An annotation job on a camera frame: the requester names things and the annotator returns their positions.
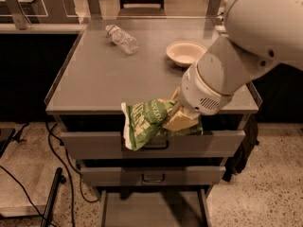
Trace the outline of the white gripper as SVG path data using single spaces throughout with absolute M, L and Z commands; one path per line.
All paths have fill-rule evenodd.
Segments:
M 195 126 L 199 114 L 217 114 L 232 99 L 211 89 L 201 78 L 197 63 L 193 63 L 182 76 L 180 87 L 174 91 L 171 100 L 180 101 L 181 107 L 163 127 L 169 131 L 180 131 Z

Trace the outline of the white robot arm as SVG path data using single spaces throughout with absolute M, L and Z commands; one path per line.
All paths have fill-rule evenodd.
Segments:
M 225 33 L 184 73 L 165 129 L 217 114 L 242 85 L 281 63 L 303 68 L 303 0 L 228 0 L 223 25 Z

